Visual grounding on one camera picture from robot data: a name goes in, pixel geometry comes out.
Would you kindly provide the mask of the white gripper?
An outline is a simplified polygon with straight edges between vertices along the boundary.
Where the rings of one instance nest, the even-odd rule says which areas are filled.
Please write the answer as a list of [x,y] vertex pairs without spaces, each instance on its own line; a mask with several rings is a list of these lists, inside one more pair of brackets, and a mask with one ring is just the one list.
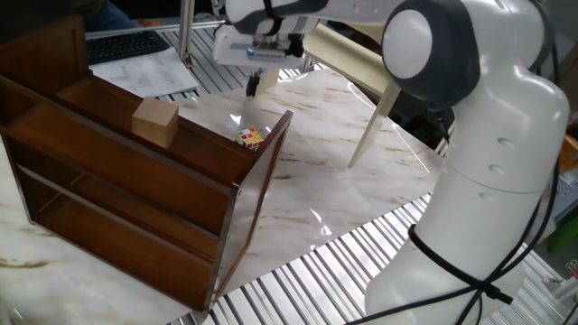
[[253,67],[246,87],[246,96],[256,93],[262,69],[296,68],[304,53],[303,35],[242,34],[232,25],[223,24],[216,32],[213,58],[218,64]]

